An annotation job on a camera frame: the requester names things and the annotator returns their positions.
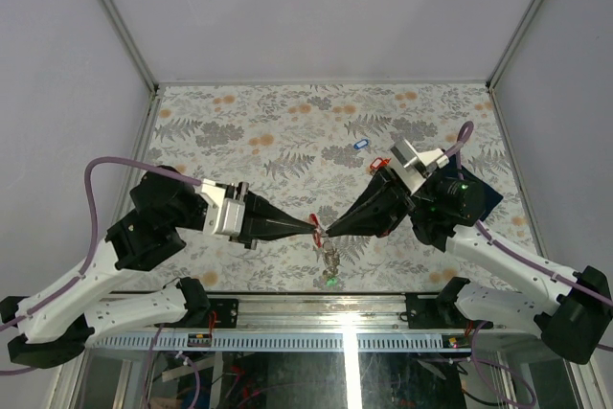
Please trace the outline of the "red key tag with key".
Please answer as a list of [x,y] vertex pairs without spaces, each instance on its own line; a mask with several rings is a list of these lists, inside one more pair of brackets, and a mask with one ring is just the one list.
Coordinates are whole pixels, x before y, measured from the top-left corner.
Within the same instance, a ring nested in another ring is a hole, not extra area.
[[322,228],[316,214],[309,215],[310,222],[314,225],[313,241],[317,248],[322,247]]

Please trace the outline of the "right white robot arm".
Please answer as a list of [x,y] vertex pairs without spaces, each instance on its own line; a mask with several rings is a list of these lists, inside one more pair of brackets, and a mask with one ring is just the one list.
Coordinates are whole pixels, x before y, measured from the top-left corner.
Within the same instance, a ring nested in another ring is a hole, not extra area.
[[487,228],[481,220],[488,210],[487,187],[465,171],[444,169],[412,191],[384,167],[327,234],[383,238],[409,218],[419,242],[478,265],[509,285],[497,290],[452,279],[437,299],[444,325],[454,328],[473,320],[518,329],[567,361],[587,363],[612,321],[606,276],[593,266],[577,271],[544,259]]

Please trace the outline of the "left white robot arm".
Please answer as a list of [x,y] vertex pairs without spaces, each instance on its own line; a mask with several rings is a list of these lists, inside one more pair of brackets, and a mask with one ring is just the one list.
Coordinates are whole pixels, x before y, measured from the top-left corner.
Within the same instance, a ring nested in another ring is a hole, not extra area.
[[211,326],[210,300],[197,278],[183,276],[131,299],[106,298],[183,251],[180,230],[225,237],[247,249],[315,231],[245,182],[197,180],[172,167],[144,170],[130,192],[132,210],[103,238],[92,237],[82,262],[35,295],[2,300],[1,328],[17,330],[7,344],[10,375],[60,366],[97,341],[133,329]]

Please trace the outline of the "metal key holder red handle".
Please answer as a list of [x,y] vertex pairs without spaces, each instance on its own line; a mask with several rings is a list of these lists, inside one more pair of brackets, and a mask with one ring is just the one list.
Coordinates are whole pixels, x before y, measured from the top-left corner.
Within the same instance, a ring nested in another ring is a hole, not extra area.
[[323,252],[323,261],[325,265],[324,276],[327,279],[336,278],[338,276],[340,257],[331,238],[323,233],[321,236],[321,249]]

